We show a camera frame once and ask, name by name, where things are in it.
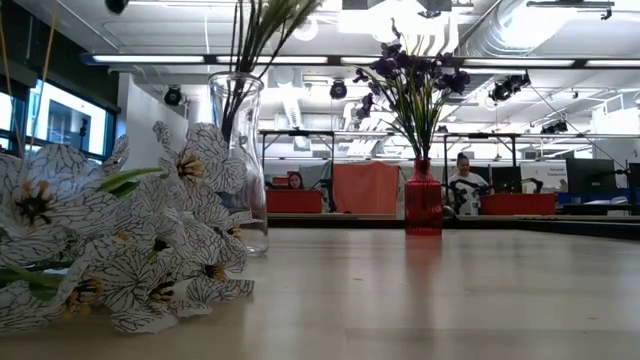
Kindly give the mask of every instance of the dark hair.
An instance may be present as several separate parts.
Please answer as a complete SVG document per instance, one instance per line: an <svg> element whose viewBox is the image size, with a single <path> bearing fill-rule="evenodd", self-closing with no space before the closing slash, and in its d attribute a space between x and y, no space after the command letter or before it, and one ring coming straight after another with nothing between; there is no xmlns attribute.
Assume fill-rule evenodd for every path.
<svg viewBox="0 0 640 360"><path fill-rule="evenodd" d="M460 165L460 162L463 160L469 161L469 158L464 153L458 153L458 160L456 160L456 165Z"/></svg>
<svg viewBox="0 0 640 360"><path fill-rule="evenodd" d="M291 186L291 177L297 176L300 179L300 187L298 189L304 189L304 183L302 182L302 175L297 171L292 171L289 173L289 189L293 189Z"/></svg>

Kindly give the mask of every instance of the woman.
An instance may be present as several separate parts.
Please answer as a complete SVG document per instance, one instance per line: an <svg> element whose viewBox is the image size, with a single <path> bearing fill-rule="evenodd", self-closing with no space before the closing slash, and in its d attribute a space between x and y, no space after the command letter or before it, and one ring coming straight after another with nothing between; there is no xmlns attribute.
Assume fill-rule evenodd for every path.
<svg viewBox="0 0 640 360"><path fill-rule="evenodd" d="M472 173L469 166L469 158L463 154L458 154L458 160L456 161L456 166L458 168L458 172L449 178L448 184L451 184L457 180L464 180L466 182L470 182L472 184L476 184L478 186L487 186L487 182L482 178L482 176L478 174ZM455 184L456 189L458 190L466 190L466 194L464 194L464 198L467 200L460 207L460 215L478 215L478 208L480 207L480 196L478 195L477 189L463 184L461 182L457 182ZM453 194L450 192L449 197L453 198Z"/></svg>
<svg viewBox="0 0 640 360"><path fill-rule="evenodd" d="M292 171L289 173L289 189L304 190L304 185L302 184L302 175L300 175L299 172Z"/></svg>

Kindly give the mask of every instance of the red glass vase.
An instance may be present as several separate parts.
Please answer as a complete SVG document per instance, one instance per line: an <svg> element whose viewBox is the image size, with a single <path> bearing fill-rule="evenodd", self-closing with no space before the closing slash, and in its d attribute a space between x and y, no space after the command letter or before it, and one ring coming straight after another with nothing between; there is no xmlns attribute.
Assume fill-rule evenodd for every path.
<svg viewBox="0 0 640 360"><path fill-rule="evenodd" d="M442 235L442 190L431 175L431 159L416 159L413 177L404 185L407 235Z"/></svg>

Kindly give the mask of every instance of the table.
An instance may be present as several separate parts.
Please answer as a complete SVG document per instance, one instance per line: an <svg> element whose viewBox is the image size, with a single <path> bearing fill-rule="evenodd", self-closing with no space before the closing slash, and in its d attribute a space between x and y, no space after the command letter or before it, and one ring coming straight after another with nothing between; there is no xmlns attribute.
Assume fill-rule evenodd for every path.
<svg viewBox="0 0 640 360"><path fill-rule="evenodd" d="M0 338L3 360L637 359L640 247L523 231L275 229L255 298L158 335L104 315Z"/></svg>

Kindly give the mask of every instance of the glass vase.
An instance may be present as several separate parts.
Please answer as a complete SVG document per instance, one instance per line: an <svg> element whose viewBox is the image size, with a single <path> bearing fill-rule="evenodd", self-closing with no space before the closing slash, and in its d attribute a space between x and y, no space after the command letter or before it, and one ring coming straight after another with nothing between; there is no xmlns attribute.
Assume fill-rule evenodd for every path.
<svg viewBox="0 0 640 360"><path fill-rule="evenodd" d="M250 256L267 252L267 196L256 151L260 93L264 84L250 74L221 72L209 78L213 122L229 144L229 157L246 166L244 185L235 194L221 194L231 213L251 211L257 222L239 226L239 236Z"/></svg>
<svg viewBox="0 0 640 360"><path fill-rule="evenodd" d="M442 190L431 175L431 159L414 161L413 177L404 185L405 233L418 236L442 235Z"/></svg>

